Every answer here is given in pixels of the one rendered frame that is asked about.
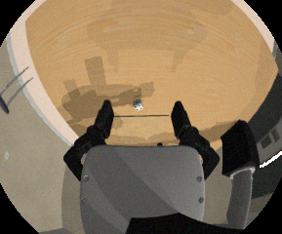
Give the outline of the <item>brown mat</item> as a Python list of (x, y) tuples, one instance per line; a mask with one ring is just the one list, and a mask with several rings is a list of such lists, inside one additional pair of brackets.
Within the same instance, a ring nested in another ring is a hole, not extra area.
[(114, 116), (120, 142), (159, 142), (169, 115)]

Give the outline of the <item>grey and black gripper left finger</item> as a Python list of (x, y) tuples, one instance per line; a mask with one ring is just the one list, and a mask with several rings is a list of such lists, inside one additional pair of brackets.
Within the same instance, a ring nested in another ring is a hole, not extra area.
[(77, 138), (63, 156), (63, 161), (80, 182), (83, 168), (81, 158), (90, 148), (106, 144), (105, 139), (110, 136), (114, 113), (109, 100), (103, 102), (98, 115), (94, 125), (89, 126), (87, 133)]

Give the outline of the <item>white die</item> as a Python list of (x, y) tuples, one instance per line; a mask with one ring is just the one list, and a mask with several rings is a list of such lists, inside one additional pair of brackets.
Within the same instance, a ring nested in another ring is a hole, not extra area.
[(137, 111), (143, 109), (143, 103), (142, 103), (141, 99), (134, 100), (134, 102), (133, 102), (133, 107), (134, 107)]

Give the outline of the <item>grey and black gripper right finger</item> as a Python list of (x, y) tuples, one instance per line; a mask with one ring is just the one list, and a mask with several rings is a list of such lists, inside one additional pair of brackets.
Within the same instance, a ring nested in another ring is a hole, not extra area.
[(206, 180), (219, 163), (220, 156), (211, 147), (210, 142), (199, 135), (198, 129), (189, 124), (187, 117), (181, 101), (176, 101), (171, 114), (175, 137), (180, 140), (179, 145), (191, 146), (201, 155), (204, 180)]

